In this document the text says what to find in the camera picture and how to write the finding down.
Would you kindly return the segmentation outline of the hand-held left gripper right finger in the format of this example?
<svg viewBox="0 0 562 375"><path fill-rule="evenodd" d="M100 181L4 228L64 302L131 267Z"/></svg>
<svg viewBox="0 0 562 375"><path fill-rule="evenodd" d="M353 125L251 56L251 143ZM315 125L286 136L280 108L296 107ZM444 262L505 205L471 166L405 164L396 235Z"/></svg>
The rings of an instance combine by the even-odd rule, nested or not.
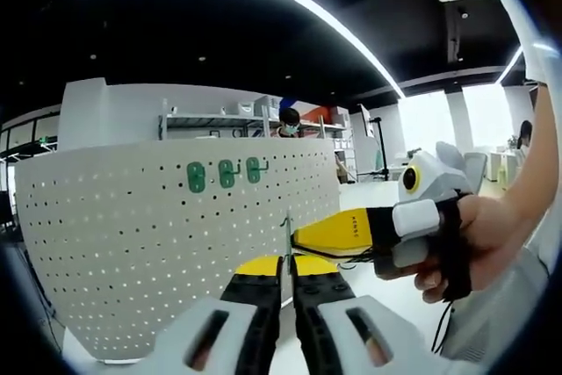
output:
<svg viewBox="0 0 562 375"><path fill-rule="evenodd" d="M311 374L433 374L416 327L371 296L358 297L337 267L292 256L296 333Z"/></svg>

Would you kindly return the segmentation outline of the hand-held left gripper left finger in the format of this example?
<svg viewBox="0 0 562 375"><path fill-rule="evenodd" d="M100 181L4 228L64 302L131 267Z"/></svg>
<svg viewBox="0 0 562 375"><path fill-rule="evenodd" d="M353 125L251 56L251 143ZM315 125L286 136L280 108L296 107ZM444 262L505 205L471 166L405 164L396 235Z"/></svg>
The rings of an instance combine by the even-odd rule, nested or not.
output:
<svg viewBox="0 0 562 375"><path fill-rule="evenodd" d="M283 258L239 266L216 299L197 300L158 335L150 374L267 374L279 336Z"/></svg>

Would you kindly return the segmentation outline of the person's right hand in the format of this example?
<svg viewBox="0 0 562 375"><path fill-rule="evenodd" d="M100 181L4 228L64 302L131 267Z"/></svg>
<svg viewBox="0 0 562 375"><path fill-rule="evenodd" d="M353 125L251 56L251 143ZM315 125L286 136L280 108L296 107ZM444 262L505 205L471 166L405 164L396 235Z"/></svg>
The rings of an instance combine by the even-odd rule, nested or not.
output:
<svg viewBox="0 0 562 375"><path fill-rule="evenodd" d="M511 235L516 219L508 204L498 198L469 195L458 201L460 234L470 246L470 279L474 291L486 289L509 265L518 247ZM414 271L414 285L427 303L443 300L449 280L437 256Z"/></svg>

